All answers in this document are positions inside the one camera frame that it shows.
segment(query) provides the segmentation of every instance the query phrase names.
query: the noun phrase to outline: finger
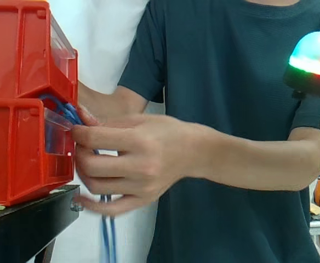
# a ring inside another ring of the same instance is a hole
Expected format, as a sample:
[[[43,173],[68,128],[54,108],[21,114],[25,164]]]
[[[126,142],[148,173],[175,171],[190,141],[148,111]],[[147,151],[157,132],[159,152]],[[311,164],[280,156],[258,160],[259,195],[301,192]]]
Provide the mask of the finger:
[[[107,122],[101,125],[108,128],[130,129],[135,128],[146,120],[143,114],[127,115],[122,117],[108,118]]]
[[[139,181],[126,178],[90,178],[83,173],[79,177],[93,195],[135,195],[141,188]]]
[[[98,119],[81,104],[77,106],[77,114],[81,118],[82,122],[87,126],[98,126],[100,124]]]
[[[95,155],[76,145],[76,167],[89,177],[120,178],[136,176],[136,162],[128,155]]]
[[[108,216],[117,216],[145,206],[148,202],[136,196],[123,196],[118,200],[104,203],[95,202],[83,196],[76,197],[75,201],[87,210]]]
[[[89,149],[129,151],[138,144],[132,129],[76,125],[71,132],[76,143]]]

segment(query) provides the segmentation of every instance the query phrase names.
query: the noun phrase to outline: cable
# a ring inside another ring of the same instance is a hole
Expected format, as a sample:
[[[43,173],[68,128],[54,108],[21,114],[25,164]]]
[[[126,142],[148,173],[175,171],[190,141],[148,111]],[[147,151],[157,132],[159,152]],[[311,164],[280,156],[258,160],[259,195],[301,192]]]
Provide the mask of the cable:
[[[68,119],[73,125],[84,125],[82,120],[77,114],[75,107],[69,103],[63,104],[59,101],[58,98],[55,96],[44,94],[39,97],[42,101],[49,99],[56,104],[55,112],[60,113],[62,112],[62,116]],[[46,130],[48,136],[51,136],[52,130]],[[98,150],[93,150],[93,152],[98,155]],[[111,202],[111,195],[100,195],[101,202]],[[116,250],[116,232],[115,232],[115,219],[114,217],[110,217],[110,228],[111,228],[111,245],[112,249],[110,248],[110,240],[109,240],[109,232],[107,227],[107,217],[102,215],[102,226],[101,226],[101,234],[102,239],[104,241],[104,247],[106,250],[107,255],[107,262],[106,263],[117,263],[117,250]]]

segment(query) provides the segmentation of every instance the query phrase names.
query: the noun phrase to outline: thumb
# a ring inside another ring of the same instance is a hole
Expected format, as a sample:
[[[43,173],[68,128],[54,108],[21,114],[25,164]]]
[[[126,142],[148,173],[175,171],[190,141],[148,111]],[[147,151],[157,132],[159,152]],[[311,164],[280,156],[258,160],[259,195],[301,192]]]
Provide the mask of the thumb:
[[[100,125],[98,119],[94,117],[86,107],[79,104],[77,106],[77,114],[81,118],[82,122],[87,126],[98,126]]]

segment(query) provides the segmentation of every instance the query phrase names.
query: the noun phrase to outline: wrist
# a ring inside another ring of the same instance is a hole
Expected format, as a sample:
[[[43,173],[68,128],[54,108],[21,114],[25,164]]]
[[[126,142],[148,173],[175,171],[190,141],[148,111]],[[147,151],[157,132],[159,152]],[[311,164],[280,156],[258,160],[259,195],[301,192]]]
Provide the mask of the wrist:
[[[220,174],[215,163],[224,162],[230,136],[197,123],[190,123],[188,127],[186,176],[209,179],[212,174]]]

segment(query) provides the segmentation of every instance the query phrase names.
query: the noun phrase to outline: t-shirt sleeve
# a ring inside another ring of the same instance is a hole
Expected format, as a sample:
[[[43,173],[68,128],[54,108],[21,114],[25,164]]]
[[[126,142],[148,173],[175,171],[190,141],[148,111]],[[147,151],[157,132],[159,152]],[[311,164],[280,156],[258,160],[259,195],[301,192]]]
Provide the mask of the t-shirt sleeve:
[[[320,129],[319,97],[308,96],[301,101],[295,113],[291,130],[300,127]]]
[[[163,0],[150,0],[141,18],[128,63],[118,82],[147,100],[163,102],[165,80]]]

